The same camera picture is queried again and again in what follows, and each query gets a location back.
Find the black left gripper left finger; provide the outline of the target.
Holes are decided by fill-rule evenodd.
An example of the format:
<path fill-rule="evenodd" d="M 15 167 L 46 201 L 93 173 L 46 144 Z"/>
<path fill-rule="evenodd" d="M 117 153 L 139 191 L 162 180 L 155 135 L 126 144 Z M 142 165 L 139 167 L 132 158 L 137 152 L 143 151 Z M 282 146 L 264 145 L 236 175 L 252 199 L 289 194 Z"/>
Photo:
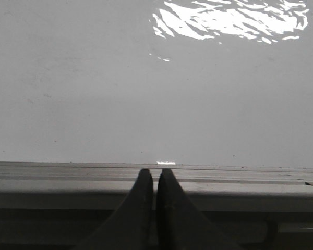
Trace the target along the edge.
<path fill-rule="evenodd" d="M 147 249 L 153 202 L 153 180 L 139 171 L 132 189 L 117 210 L 78 249 Z"/>

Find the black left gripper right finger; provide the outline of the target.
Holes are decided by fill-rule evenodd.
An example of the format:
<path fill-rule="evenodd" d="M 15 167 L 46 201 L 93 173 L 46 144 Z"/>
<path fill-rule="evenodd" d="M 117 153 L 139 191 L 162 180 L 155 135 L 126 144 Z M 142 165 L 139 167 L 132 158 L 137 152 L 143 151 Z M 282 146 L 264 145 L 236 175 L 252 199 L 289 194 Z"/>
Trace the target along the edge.
<path fill-rule="evenodd" d="M 163 169 L 156 196 L 160 249 L 241 249 L 200 212 L 171 169 Z"/>

